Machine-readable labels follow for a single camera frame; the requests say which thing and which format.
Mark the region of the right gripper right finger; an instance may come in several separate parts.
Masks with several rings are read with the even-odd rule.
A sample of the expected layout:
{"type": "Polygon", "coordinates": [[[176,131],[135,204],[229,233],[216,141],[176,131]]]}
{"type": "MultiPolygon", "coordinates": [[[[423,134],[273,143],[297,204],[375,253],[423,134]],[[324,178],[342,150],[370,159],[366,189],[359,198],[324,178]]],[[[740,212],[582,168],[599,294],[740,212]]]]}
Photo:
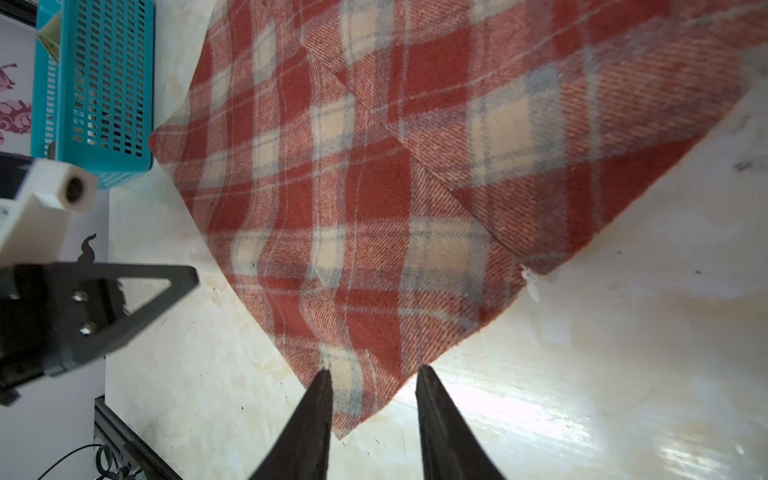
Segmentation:
{"type": "Polygon", "coordinates": [[[416,399],[425,479],[503,479],[431,366],[417,375],[416,399]]]}

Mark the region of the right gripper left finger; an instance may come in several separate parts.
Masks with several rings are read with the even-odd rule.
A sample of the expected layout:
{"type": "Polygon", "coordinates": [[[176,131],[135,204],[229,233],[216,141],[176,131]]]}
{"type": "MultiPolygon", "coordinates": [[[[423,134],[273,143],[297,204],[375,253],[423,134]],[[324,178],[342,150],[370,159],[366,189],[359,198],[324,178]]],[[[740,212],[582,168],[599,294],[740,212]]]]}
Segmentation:
{"type": "Polygon", "coordinates": [[[321,370],[251,479],[326,479],[332,412],[331,373],[321,370]]]}

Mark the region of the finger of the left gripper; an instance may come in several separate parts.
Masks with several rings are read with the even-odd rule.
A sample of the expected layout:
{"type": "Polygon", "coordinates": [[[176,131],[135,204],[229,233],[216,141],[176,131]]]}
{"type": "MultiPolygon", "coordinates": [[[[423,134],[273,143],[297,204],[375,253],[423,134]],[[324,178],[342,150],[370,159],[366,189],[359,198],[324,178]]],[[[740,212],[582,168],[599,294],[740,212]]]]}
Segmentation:
{"type": "Polygon", "coordinates": [[[128,344],[198,285],[191,266],[20,264],[1,271],[1,387],[78,369],[128,344]],[[124,280],[168,287],[129,313],[124,280]]]}

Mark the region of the red plaid skirt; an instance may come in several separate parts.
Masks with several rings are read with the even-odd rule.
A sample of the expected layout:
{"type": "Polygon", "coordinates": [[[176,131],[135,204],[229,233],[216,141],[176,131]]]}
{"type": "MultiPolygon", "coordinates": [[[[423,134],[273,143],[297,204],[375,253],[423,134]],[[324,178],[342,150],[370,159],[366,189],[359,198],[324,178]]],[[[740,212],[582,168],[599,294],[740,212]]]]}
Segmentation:
{"type": "Polygon", "coordinates": [[[664,175],[763,1],[222,1],[150,149],[345,436],[664,175]]]}

